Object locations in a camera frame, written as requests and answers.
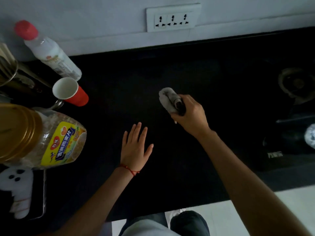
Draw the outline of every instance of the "black countertop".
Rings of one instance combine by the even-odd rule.
[[[270,125],[292,110],[278,73],[311,68],[314,37],[314,28],[306,28],[72,57],[90,100],[80,108],[65,103],[59,111],[87,128],[87,142],[75,162],[47,171],[46,214],[24,222],[26,231],[57,229],[69,219],[117,167],[123,132],[139,121],[148,127],[146,145],[154,143],[153,153],[108,221],[229,199],[202,147],[160,104],[163,87],[200,102],[210,127],[272,190],[315,184],[313,162],[266,170],[274,159],[262,146]],[[56,78],[40,67],[39,73]]]

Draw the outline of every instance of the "oatmeal jar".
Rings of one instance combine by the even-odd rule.
[[[67,115],[0,103],[0,163],[37,169],[71,163],[85,140],[86,129]]]

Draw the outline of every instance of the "gray rag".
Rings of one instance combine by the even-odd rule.
[[[177,113],[180,116],[185,114],[186,107],[183,99],[172,88],[163,88],[158,94],[161,104],[168,113]]]

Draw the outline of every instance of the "white outlet plate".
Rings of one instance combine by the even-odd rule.
[[[200,3],[147,8],[147,31],[194,28],[200,12]]]

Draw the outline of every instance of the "red string bracelet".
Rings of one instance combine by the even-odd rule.
[[[133,176],[135,176],[137,173],[140,173],[139,171],[131,170],[128,166],[125,166],[124,164],[120,164],[119,167],[126,168],[127,170],[130,170]]]

